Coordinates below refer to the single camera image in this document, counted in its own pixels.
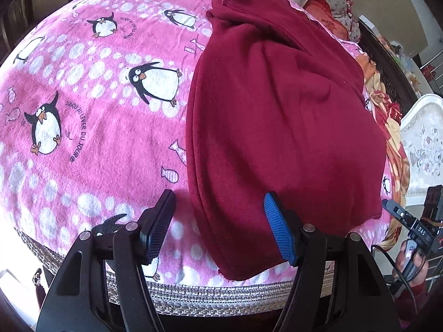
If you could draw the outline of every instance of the human hand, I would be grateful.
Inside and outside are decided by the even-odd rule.
[[[397,255],[397,258],[395,259],[395,264],[397,268],[402,272],[405,269],[405,261],[406,261],[405,249],[406,249],[406,241],[403,241],[400,247],[400,252]],[[414,255],[413,262],[417,268],[421,267],[421,264],[423,263],[423,258],[424,257],[420,256],[418,253]],[[429,263],[428,261],[426,261],[419,274],[412,281],[409,282],[409,285],[411,287],[421,285],[426,279],[428,268],[429,268]],[[392,276],[394,278],[398,277],[397,272],[395,270],[392,271]]]

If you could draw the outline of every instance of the black cable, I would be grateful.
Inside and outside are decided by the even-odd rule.
[[[398,269],[398,267],[396,266],[395,262],[392,260],[391,256],[388,255],[388,253],[381,248],[378,245],[372,245],[371,246],[371,254],[374,257],[374,248],[377,248],[381,253],[383,253],[385,255],[385,257],[388,259],[389,263],[392,265],[392,267],[395,269],[395,271],[397,272],[397,275],[399,277],[399,279],[402,281],[402,283],[405,285],[406,289],[409,291],[409,294],[411,295],[411,298],[413,299],[414,302],[414,308],[415,308],[415,312],[416,315],[418,315],[418,309],[417,309],[417,303],[415,301],[415,297],[413,294],[413,291],[411,289],[411,286],[409,285],[409,283],[406,281],[405,277],[403,276],[403,274],[400,272],[400,270]]]

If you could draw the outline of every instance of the red patterned cloth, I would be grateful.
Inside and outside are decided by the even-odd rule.
[[[379,218],[386,140],[359,64],[304,12],[287,0],[212,7],[187,105],[188,183],[212,258],[245,280],[282,262],[267,191],[324,233]]]
[[[330,32],[342,40],[349,40],[348,30],[334,19],[326,0],[307,0],[304,9],[320,21]]]

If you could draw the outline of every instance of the wooden furniture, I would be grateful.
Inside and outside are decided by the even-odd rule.
[[[417,96],[406,79],[403,71],[391,57],[388,51],[366,27],[360,23],[362,39],[359,46],[366,52],[369,58],[377,63],[382,82],[385,84],[386,92],[393,102],[400,104],[404,116],[417,101]]]

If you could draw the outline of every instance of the fish print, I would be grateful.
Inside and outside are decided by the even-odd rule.
[[[16,107],[9,114],[6,114],[6,119],[4,121],[5,126],[8,121],[15,121],[19,118],[19,116],[20,116],[20,109]]]
[[[70,25],[76,25],[76,24],[81,23],[82,21],[83,21],[83,19],[77,19],[77,20],[75,20],[75,21],[71,21],[69,24],[70,24]]]
[[[202,50],[202,51],[205,50],[205,46],[203,46],[202,44],[199,44],[196,39],[192,39],[190,42],[195,44],[200,50]]]
[[[185,46],[185,51],[187,51],[189,53],[195,53],[195,50],[193,48],[186,47],[186,46]]]
[[[165,169],[162,166],[162,177],[166,178],[171,183],[177,183],[179,181],[179,174],[173,169]]]
[[[15,101],[15,99],[16,99],[16,92],[13,90],[12,87],[10,87],[8,89],[8,92],[9,92],[9,95],[7,97],[7,100],[9,101],[9,103],[12,104]]]
[[[175,140],[168,148],[175,151],[179,156],[180,161],[186,166],[186,150],[179,146],[179,141]]]

